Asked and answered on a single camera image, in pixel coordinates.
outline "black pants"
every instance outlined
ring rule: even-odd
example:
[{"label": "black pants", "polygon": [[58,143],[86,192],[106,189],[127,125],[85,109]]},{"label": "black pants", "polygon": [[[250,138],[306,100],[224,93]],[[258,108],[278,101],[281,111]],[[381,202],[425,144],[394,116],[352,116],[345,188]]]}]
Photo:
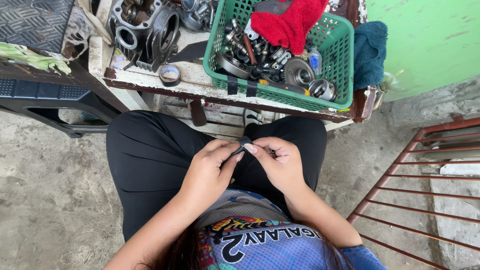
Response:
[{"label": "black pants", "polygon": [[[249,124],[245,135],[251,140],[276,136],[294,143],[305,182],[316,189],[326,147],[320,120],[288,116],[269,124]],[[134,110],[113,120],[107,132],[107,157],[123,206],[125,241],[176,195],[193,156],[213,139],[159,112]],[[263,195],[290,215],[283,194],[250,153],[245,153],[233,178],[229,187]]]}]

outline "roll of tape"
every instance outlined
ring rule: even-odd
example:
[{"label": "roll of tape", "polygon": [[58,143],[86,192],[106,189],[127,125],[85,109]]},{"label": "roll of tape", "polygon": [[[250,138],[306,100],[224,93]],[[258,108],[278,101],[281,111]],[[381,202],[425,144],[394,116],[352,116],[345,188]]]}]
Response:
[{"label": "roll of tape", "polygon": [[[170,78],[163,77],[163,75],[167,72],[175,73],[177,75],[177,78],[170,79]],[[164,65],[164,66],[162,66],[160,68],[160,71],[158,72],[158,77],[160,78],[160,81],[162,81],[162,84],[165,87],[174,87],[174,86],[179,85],[179,83],[180,83],[180,71],[174,65]]]}]

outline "workbench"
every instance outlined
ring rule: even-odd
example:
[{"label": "workbench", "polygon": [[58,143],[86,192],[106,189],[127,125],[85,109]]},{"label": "workbench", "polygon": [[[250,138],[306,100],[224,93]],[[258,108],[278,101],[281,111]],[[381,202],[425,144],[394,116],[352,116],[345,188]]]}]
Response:
[{"label": "workbench", "polygon": [[[96,16],[106,25],[112,0],[102,0]],[[349,19],[354,26],[366,22],[367,14],[364,0],[331,0],[328,12]],[[190,33],[184,28],[177,42],[179,51],[188,44],[208,40],[210,33]],[[185,99],[199,99],[205,102],[271,111],[289,115],[311,117],[333,123],[360,123],[372,113],[375,100],[375,87],[358,89],[354,92],[350,110],[337,111],[326,109],[307,111],[301,108],[262,99],[245,97],[245,94],[227,95],[224,89],[211,85],[211,78],[205,73],[201,61],[183,61],[174,63],[181,74],[181,83],[175,87],[164,87],[158,72],[131,66],[121,54],[103,41],[101,37],[90,37],[88,71],[100,83],[106,86],[128,109],[146,109],[137,91],[161,94]]]}]

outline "gear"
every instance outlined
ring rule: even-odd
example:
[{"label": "gear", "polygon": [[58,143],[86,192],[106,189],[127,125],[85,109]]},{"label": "gear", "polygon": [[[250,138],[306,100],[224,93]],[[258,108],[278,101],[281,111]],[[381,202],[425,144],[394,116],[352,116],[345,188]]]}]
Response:
[{"label": "gear", "polygon": [[310,65],[302,57],[290,58],[283,67],[284,78],[287,84],[308,87],[308,84],[315,80],[315,73]]}]

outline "sneaker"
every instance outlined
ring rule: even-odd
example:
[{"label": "sneaker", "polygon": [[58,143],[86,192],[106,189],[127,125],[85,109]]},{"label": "sneaker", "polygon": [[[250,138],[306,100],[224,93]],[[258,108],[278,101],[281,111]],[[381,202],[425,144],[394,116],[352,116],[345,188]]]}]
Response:
[{"label": "sneaker", "polygon": [[243,109],[243,127],[254,123],[257,125],[263,124],[264,116],[258,110]]}]

